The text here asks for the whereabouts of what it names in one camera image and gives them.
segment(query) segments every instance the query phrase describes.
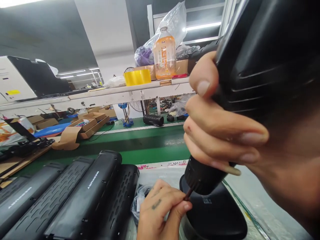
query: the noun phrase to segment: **black speaker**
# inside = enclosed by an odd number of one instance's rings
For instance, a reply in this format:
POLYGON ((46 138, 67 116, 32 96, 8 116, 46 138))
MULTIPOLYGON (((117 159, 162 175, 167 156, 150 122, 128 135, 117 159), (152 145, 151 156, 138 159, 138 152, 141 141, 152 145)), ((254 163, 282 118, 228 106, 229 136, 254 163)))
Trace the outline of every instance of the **black speaker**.
POLYGON ((161 127, 163 125, 164 119, 162 116, 146 114, 143 116, 143 122, 145 124, 161 127))

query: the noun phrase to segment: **fluorescent light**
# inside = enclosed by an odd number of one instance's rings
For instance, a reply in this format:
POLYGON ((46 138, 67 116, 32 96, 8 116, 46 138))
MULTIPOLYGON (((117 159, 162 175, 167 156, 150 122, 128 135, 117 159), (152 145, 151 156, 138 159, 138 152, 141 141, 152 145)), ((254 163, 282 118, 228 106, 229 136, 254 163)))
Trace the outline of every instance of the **fluorescent light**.
POLYGON ((79 70, 79 71, 75 71, 75 72, 70 72, 70 73, 61 73, 58 75, 67 75, 67 74, 72 74, 72 73, 78 73, 78 72, 85 72, 86 70, 79 70))
POLYGON ((187 27, 186 30, 191 31, 191 30, 207 28, 207 27, 216 27, 216 26, 220 26, 220 25, 221 25, 221 22, 208 23, 208 24, 203 24, 203 25, 198 25, 198 26, 193 26, 193 27, 187 27))
MULTIPOLYGON (((74 77, 74 76, 67 76, 67 77, 62 77, 62 78, 70 78, 70 77, 74 77)), ((61 79, 62 79, 62 78, 61 78, 61 79)))
POLYGON ((26 3, 39 2, 43 0, 0 0, 0 8, 12 7, 26 3))
POLYGON ((89 75, 89 74, 92 74, 92 73, 84 73, 84 74, 79 74, 79 75, 77 75, 77 77, 78 77, 78 76, 89 75))

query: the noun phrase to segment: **small black speaker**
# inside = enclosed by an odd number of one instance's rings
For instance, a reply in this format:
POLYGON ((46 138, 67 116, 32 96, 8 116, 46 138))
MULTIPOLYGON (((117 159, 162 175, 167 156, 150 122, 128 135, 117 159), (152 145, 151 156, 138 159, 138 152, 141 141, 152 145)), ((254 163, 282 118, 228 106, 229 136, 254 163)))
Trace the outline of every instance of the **small black speaker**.
POLYGON ((174 116, 168 115, 167 116, 167 121, 168 122, 173 122, 174 121, 174 116))
POLYGON ((161 127, 163 125, 164 119, 162 116, 146 114, 143 116, 143 122, 145 124, 161 127))

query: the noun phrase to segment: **blue object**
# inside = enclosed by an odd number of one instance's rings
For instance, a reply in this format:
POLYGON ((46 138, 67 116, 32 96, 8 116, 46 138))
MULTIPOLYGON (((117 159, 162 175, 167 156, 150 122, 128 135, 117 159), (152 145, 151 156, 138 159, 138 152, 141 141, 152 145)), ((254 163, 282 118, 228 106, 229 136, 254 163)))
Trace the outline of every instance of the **blue object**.
POLYGON ((74 117, 77 117, 78 114, 73 114, 73 115, 67 115, 68 118, 74 118, 74 117))
POLYGON ((124 109, 127 108, 128 103, 118 103, 119 108, 124 109))
POLYGON ((122 119, 122 124, 124 127, 131 127, 133 125, 133 120, 132 118, 129 118, 129 122, 125 122, 124 119, 122 119))
POLYGON ((64 124, 47 127, 45 129, 40 130, 39 132, 36 132, 34 134, 34 137, 43 137, 43 136, 54 134, 54 133, 60 133, 70 124, 71 123, 64 123, 64 124))

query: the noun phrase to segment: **finger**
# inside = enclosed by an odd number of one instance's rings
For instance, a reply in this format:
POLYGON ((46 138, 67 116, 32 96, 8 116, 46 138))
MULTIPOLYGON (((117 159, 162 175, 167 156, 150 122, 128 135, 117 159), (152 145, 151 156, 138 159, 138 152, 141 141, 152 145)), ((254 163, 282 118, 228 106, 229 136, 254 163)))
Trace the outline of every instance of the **finger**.
POLYGON ((232 175, 240 176, 241 171, 239 169, 236 169, 234 167, 231 167, 229 165, 229 162, 227 161, 220 161, 214 158, 209 157, 207 154, 205 154, 196 144, 193 143, 193 141, 190 140, 188 135, 184 134, 184 141, 191 153, 191 155, 199 162, 206 164, 210 167, 217 168, 221 171, 224 171, 226 173, 230 173, 232 175))
POLYGON ((159 193, 159 191, 163 188, 163 187, 169 187, 171 188, 171 186, 163 181, 162 179, 158 179, 156 181, 156 183, 153 185, 152 189, 150 190, 150 192, 148 193, 146 200, 148 200, 149 198, 151 198, 152 196, 154 196, 155 194, 159 193))
POLYGON ((164 219, 170 209, 180 203, 185 196, 185 193, 173 188, 172 191, 159 197, 151 206, 151 210, 154 211, 155 216, 159 216, 161 219, 164 219))
POLYGON ((189 139, 211 158, 247 164, 256 163, 260 158, 258 150, 254 147, 234 144, 211 136, 204 132, 192 118, 187 118, 183 128, 189 139))
POLYGON ((190 77, 190 86, 203 98, 211 97, 219 84, 219 74, 213 59, 216 52, 203 55, 194 66, 190 77))
POLYGON ((222 110, 211 99, 204 100, 198 95, 186 104, 189 117, 206 133, 222 140, 260 146, 268 141, 268 130, 251 118, 222 110))
POLYGON ((179 226, 182 217, 187 211, 192 209, 192 203, 182 201, 170 210, 164 231, 169 233, 171 236, 179 236, 179 226))

